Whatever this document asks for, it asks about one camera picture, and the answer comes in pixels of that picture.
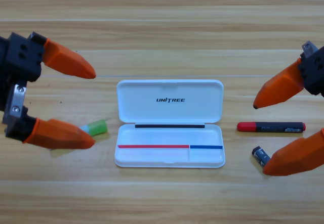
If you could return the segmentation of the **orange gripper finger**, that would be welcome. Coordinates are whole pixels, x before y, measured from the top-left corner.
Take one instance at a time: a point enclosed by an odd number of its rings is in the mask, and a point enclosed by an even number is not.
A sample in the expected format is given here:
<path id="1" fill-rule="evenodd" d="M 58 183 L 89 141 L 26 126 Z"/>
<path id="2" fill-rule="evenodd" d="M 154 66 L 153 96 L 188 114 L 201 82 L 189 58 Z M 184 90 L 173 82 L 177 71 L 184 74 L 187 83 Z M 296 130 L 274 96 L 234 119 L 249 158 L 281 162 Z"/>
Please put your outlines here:
<path id="1" fill-rule="evenodd" d="M 323 129 L 308 138 L 299 138 L 277 150 L 263 167 L 270 176 L 288 176 L 323 165 Z"/>
<path id="2" fill-rule="evenodd" d="M 37 118 L 31 134 L 23 143 L 47 149 L 88 149 L 95 144 L 95 140 L 73 124 Z"/>

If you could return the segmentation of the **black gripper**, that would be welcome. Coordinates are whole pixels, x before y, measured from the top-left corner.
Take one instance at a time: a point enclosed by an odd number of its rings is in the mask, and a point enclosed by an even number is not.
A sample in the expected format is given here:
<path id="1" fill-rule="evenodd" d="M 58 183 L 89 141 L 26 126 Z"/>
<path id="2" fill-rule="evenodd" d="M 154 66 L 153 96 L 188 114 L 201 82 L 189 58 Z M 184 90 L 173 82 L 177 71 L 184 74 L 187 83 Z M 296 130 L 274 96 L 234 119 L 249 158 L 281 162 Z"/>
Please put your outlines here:
<path id="1" fill-rule="evenodd" d="M 11 33 L 1 37 L 1 111 L 5 136 L 25 141 L 32 133 L 36 118 L 28 116 L 24 98 L 28 82 L 36 81 L 41 62 L 66 75 L 94 79 L 92 65 L 77 52 L 32 32 L 28 38 Z"/>
<path id="2" fill-rule="evenodd" d="M 307 41 L 302 49 L 301 58 L 264 83 L 253 102 L 255 109 L 285 102 L 304 88 L 323 96 L 323 47 Z"/>

